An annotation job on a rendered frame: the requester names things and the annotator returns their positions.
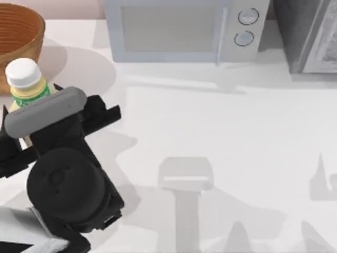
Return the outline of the pale yellow bottle white cap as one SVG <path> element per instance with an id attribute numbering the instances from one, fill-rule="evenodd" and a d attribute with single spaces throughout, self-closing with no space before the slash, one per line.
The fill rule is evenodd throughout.
<path id="1" fill-rule="evenodd" d="M 5 68 L 5 75 L 13 98 L 9 112 L 53 93 L 33 59 L 18 58 L 11 61 Z"/>

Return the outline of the brown wicker basket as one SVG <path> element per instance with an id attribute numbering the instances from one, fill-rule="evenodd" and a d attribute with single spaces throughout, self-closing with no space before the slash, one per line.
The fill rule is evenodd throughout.
<path id="1" fill-rule="evenodd" d="M 27 57 L 38 62 L 45 33 L 45 20 L 22 5 L 0 2 L 0 95 L 10 94 L 5 76 L 9 62 Z"/>

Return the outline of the microwave oven door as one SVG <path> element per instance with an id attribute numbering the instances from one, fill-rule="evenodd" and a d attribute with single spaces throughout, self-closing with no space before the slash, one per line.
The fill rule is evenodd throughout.
<path id="1" fill-rule="evenodd" d="M 228 0 L 104 0 L 114 62 L 216 63 Z"/>

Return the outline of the round microwave knob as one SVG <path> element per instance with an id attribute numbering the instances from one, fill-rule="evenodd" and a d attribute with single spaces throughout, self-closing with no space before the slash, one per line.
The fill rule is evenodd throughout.
<path id="1" fill-rule="evenodd" d="M 242 25 L 252 25 L 259 19 L 259 11 L 255 8 L 244 9 L 238 14 L 238 21 Z"/>
<path id="2" fill-rule="evenodd" d="M 239 47 L 246 47 L 253 43 L 255 37 L 250 31 L 244 31 L 242 33 L 237 33 L 234 36 L 234 43 Z"/>

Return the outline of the pale microwave oven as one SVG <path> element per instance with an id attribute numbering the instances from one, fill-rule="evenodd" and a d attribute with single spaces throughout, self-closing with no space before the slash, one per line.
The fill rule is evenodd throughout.
<path id="1" fill-rule="evenodd" d="M 266 20 L 270 0 L 228 0 L 230 8 L 227 14 L 224 40 L 222 44 L 221 59 L 222 63 L 250 62 L 255 59 Z M 248 8 L 255 8 L 259 11 L 259 19 L 252 25 L 242 25 L 238 21 L 240 11 Z M 237 33 L 250 31 L 254 34 L 254 41 L 246 47 L 239 47 L 234 43 L 234 36 Z"/>

